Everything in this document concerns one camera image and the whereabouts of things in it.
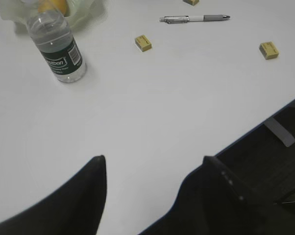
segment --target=green label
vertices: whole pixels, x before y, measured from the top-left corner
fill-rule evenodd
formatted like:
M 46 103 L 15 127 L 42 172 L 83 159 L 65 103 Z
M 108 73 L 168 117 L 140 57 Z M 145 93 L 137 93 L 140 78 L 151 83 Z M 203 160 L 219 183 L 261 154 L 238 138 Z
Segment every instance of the green label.
M 72 73 L 80 68 L 82 64 L 82 56 L 74 39 L 69 46 L 60 51 L 53 53 L 41 51 L 41 54 L 45 58 L 50 69 L 59 75 Z

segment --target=white table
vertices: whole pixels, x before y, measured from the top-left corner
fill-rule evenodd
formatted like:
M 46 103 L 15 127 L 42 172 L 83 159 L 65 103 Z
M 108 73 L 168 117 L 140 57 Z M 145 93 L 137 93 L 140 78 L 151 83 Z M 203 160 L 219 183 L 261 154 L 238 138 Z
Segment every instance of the white table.
M 295 99 L 295 0 L 105 0 L 75 33 L 85 78 L 62 84 L 0 18 L 0 221 L 43 199 L 92 156 L 107 159 L 99 235 L 135 235 L 184 177 Z M 168 25 L 165 15 L 227 14 Z M 153 49 L 140 52 L 136 36 Z M 258 46 L 274 41 L 278 59 Z

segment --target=white plastic bag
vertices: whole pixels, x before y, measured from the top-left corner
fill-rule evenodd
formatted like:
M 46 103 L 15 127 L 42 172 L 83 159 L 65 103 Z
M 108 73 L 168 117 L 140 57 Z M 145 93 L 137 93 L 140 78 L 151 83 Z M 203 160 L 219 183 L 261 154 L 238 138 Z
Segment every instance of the white plastic bag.
M 94 1 L 96 0 L 67 0 L 68 10 L 65 18 L 71 27 L 88 16 Z M 24 10 L 21 0 L 0 0 L 0 16 L 3 20 L 25 24 Z

